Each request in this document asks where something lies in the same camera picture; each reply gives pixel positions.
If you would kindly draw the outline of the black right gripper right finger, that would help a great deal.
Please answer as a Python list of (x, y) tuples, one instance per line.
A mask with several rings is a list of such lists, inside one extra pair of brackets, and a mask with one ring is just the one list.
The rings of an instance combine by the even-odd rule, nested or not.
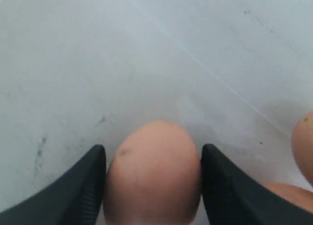
[(212, 225), (311, 225), (313, 214), (262, 186), (215, 145), (201, 152), (202, 198)]

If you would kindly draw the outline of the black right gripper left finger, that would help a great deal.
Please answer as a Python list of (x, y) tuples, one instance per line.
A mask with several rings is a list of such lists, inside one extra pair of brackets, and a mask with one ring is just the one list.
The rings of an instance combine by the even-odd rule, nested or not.
[(93, 146), (54, 183), (0, 214), (2, 225), (94, 225), (103, 200), (106, 153)]

